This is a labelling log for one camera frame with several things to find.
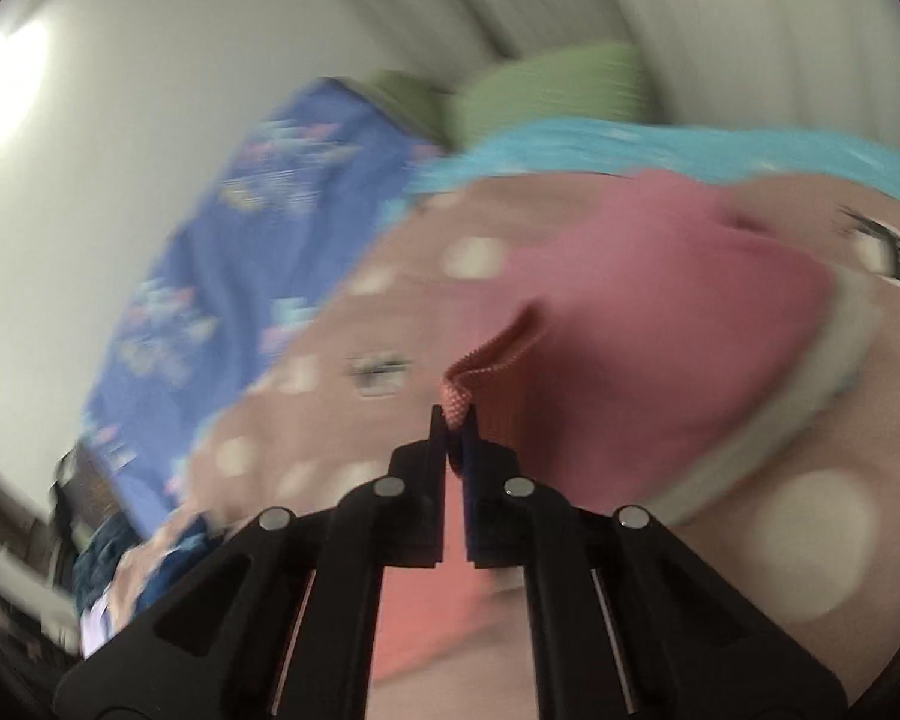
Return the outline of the stack of folded clothes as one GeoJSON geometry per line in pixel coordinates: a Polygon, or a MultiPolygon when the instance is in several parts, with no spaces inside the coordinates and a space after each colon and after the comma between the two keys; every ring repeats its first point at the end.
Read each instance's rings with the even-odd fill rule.
{"type": "Polygon", "coordinates": [[[656,520],[686,522],[733,491],[852,387],[877,339],[881,309],[865,275],[839,265],[831,271],[834,298],[818,336],[743,426],[640,501],[656,520]]]}

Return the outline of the white lilac cloth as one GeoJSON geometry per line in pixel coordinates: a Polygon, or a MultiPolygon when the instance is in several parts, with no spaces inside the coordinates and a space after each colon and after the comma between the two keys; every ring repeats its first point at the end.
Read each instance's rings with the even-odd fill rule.
{"type": "Polygon", "coordinates": [[[103,592],[86,611],[80,613],[80,653],[84,658],[102,649],[113,635],[109,594],[103,592]]]}

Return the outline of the dark teal fleece garment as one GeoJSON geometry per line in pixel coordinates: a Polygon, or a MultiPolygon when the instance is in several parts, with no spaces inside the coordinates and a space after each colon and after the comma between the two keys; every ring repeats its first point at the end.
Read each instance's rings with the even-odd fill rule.
{"type": "Polygon", "coordinates": [[[115,582],[119,566],[131,553],[130,572],[142,575],[141,589],[130,591],[130,616],[160,600],[193,567],[226,539],[201,514],[172,517],[144,544],[123,512],[107,518],[92,535],[73,567],[73,596],[79,614],[89,611],[115,582]]]}

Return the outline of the brown polka dot blanket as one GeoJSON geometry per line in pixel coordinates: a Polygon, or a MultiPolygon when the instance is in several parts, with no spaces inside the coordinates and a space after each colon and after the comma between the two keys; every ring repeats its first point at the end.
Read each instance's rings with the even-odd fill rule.
{"type": "Polygon", "coordinates": [[[109,593],[198,515],[336,504],[478,411],[528,475],[639,502],[841,678],[900,649],[900,201],[788,174],[486,179],[425,200],[191,450],[109,593]]]}

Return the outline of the pink folded garment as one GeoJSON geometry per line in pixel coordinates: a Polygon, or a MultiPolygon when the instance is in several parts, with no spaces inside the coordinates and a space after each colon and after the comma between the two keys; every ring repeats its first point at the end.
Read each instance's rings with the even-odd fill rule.
{"type": "Polygon", "coordinates": [[[580,176],[589,210],[464,278],[448,424],[475,415],[528,475],[608,512],[743,426],[818,336],[831,266],[671,172],[580,176]]]}

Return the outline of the blue tree print pillow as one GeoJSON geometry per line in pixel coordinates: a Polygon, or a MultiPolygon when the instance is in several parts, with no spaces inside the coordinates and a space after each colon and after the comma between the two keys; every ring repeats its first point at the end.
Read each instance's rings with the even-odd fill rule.
{"type": "Polygon", "coordinates": [[[183,466],[409,210],[434,135],[356,83],[318,78],[250,128],[137,283],[80,437],[141,536],[180,504],[183,466]]]}

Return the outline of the green pillow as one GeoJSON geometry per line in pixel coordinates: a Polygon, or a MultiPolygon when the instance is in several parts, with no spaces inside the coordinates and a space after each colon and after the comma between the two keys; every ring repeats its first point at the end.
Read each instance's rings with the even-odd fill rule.
{"type": "Polygon", "coordinates": [[[409,132],[452,151],[544,119],[645,122],[652,110],[639,49],[616,41],[502,62],[455,91],[396,70],[377,71],[352,87],[409,132]]]}

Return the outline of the grey curtain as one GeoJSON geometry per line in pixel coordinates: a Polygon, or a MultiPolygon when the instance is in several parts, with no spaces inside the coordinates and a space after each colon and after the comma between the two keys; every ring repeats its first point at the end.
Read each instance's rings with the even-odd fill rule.
{"type": "Polygon", "coordinates": [[[464,1],[505,59],[629,55],[645,117],[832,130],[900,151],[900,0],[464,1]]]}

